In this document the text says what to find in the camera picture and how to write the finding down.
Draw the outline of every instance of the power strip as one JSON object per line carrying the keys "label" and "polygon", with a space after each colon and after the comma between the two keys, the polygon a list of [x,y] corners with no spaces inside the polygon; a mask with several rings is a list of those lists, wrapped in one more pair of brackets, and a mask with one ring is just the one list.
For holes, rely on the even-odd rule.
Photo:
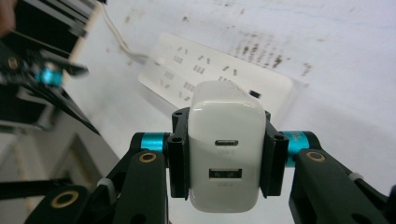
{"label": "power strip", "polygon": [[289,77],[171,34],[160,37],[139,75],[142,84],[178,108],[191,106],[196,85],[208,80],[231,80],[274,119],[293,89]]}

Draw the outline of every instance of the white surface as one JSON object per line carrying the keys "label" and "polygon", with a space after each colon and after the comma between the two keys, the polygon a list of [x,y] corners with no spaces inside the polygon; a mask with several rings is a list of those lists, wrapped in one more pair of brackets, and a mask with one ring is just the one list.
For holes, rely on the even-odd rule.
{"label": "white surface", "polygon": [[[385,194],[396,184],[394,11],[390,0],[109,1],[110,17],[136,51],[149,53],[161,33],[172,33],[305,83],[277,128],[316,133],[330,154]],[[176,108],[137,81],[141,65],[119,50],[101,18],[91,27],[75,57],[91,74],[70,79],[66,89],[121,157],[135,132],[170,131]],[[260,198],[247,213],[200,213],[170,200],[170,218],[292,223],[291,180],[287,170],[283,196]]]}
{"label": "white surface", "polygon": [[194,88],[208,80],[231,80],[246,92],[257,92],[274,124],[293,87],[288,77],[171,34],[161,35],[139,76],[177,108],[191,106]]}
{"label": "white surface", "polygon": [[[232,82],[196,86],[189,113],[190,201],[204,212],[240,213],[257,202],[265,135],[262,105]],[[237,146],[216,146],[236,140]],[[241,178],[209,178],[209,170],[242,169]]]}

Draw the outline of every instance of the power outlet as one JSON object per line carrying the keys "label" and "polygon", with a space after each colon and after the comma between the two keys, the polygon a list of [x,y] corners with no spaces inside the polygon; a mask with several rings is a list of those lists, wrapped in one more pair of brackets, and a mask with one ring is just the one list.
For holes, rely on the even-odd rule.
{"label": "power outlet", "polygon": [[194,88],[208,80],[236,83],[278,119],[293,81],[188,39],[163,34],[143,67],[139,81],[178,108],[191,105]]}

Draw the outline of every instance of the white charger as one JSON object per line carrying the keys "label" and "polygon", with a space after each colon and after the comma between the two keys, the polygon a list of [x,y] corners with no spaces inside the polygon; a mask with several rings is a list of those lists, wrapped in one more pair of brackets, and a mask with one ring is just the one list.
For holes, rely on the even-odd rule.
{"label": "white charger", "polygon": [[265,111],[231,81],[195,88],[190,108],[190,199],[203,212],[239,213],[257,202]]}

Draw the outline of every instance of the blue ring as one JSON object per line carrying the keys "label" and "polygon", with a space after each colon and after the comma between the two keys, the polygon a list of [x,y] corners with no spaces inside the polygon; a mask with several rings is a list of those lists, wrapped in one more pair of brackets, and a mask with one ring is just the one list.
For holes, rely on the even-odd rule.
{"label": "blue ring", "polygon": [[286,167],[294,167],[296,162],[293,160],[294,156],[303,148],[309,148],[309,141],[303,132],[282,132],[289,138],[289,155]]}
{"label": "blue ring", "polygon": [[163,137],[165,133],[144,133],[140,148],[163,152]]}

